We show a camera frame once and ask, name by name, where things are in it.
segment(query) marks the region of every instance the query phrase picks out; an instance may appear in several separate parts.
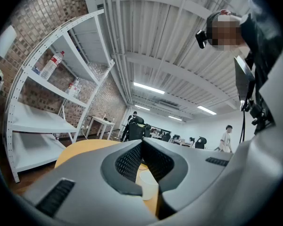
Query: white cup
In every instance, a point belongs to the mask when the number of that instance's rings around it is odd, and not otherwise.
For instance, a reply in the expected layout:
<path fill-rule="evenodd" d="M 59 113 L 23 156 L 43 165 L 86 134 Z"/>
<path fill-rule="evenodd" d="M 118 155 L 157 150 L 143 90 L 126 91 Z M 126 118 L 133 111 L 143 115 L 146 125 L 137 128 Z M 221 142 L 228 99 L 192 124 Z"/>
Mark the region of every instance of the white cup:
<path fill-rule="evenodd" d="M 149 200 L 158 192 L 158 183 L 150 171 L 142 171 L 138 185 L 142 187 L 142 199 Z"/>

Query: hair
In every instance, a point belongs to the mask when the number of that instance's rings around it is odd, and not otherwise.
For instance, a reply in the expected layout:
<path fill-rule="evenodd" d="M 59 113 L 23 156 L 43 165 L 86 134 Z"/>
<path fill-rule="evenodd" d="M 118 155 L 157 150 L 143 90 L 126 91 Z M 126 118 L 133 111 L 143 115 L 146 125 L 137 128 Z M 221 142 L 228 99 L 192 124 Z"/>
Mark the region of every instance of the hair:
<path fill-rule="evenodd" d="M 212 45 L 213 47 L 218 46 L 217 42 L 213 42 L 213 22 L 216 21 L 218 19 L 218 16 L 221 15 L 221 12 L 215 12 L 212 13 L 210 16 L 208 16 L 207 18 L 207 40 L 208 43 L 210 45 Z M 242 17 L 236 13 L 231 12 L 231 15 L 233 16 L 237 16 L 237 17 Z"/>

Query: black camera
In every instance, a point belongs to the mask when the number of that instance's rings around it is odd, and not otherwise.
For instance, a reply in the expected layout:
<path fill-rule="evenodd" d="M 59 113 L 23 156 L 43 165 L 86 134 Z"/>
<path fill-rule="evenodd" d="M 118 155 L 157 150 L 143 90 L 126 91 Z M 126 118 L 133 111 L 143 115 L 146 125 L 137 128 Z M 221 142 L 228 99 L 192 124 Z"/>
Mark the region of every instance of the black camera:
<path fill-rule="evenodd" d="M 200 48 L 204 48 L 207 44 L 207 34 L 203 30 L 199 30 L 195 35 Z"/>

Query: wooden floor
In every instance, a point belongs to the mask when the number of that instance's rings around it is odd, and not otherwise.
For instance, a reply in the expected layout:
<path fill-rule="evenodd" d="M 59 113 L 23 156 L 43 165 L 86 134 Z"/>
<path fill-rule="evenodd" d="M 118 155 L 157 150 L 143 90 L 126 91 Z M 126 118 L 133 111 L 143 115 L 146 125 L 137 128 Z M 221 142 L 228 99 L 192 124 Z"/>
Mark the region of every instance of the wooden floor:
<path fill-rule="evenodd" d="M 113 131 L 111 133 L 110 140 L 119 141 L 116 138 L 117 135 L 118 135 L 118 130 Z M 108 137 L 108 134 L 105 133 L 103 136 L 103 139 L 107 139 L 107 137 Z M 99 136 L 89 136 L 88 139 L 99 139 Z M 71 144 L 71 141 L 65 140 L 65 141 L 61 141 L 61 143 L 67 147 Z M 12 192 L 18 195 L 22 195 L 33 182 L 35 182 L 38 178 L 40 178 L 47 172 L 53 170 L 55 167 L 55 163 L 56 162 L 54 161 L 46 165 L 39 166 L 37 168 L 19 172 L 18 176 L 19 176 L 20 182 L 16 183 L 14 181 L 13 175 L 11 173 L 11 169 L 9 167 L 9 163 L 8 163 L 6 153 L 4 150 L 4 145 L 2 144 L 2 140 L 0 138 L 0 169 L 1 169 L 1 172 L 3 174 L 3 177 L 8 187 L 11 189 Z"/>

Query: brick wall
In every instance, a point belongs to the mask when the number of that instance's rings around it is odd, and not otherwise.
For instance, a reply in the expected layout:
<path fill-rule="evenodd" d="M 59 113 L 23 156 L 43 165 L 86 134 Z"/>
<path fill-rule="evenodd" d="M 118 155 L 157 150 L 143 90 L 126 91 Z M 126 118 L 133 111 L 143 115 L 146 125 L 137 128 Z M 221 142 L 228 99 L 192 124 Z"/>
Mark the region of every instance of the brick wall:
<path fill-rule="evenodd" d="M 0 92 L 0 133 L 2 133 L 5 102 L 21 64 L 33 48 L 56 27 L 75 16 L 86 13 L 88 11 L 84 0 L 22 0 L 15 8 L 10 20 L 7 21 L 7 25 L 11 24 L 14 27 L 17 38 L 6 57 L 0 57 L 0 69 L 4 74 L 4 84 Z M 42 69 L 52 55 L 52 52 L 48 49 L 36 63 L 36 66 Z M 99 79 L 106 68 L 104 65 L 92 63 L 90 69 Z M 48 81 L 60 90 L 65 91 L 73 80 L 74 76 L 63 65 L 60 65 Z M 78 99 L 87 103 L 96 85 L 82 79 L 81 83 L 83 86 Z M 63 98 L 28 78 L 19 96 L 19 101 L 38 109 L 58 113 Z M 126 105 L 117 86 L 109 75 L 92 102 L 85 124 L 89 124 L 90 118 L 94 115 L 102 117 L 106 114 L 109 120 L 115 118 L 116 127 L 118 127 L 125 108 Z M 65 105 L 66 120 L 74 126 L 77 126 L 82 112 L 83 108 L 77 104 L 68 101 Z M 94 123 L 90 134 L 97 131 L 98 126 L 99 124 Z"/>

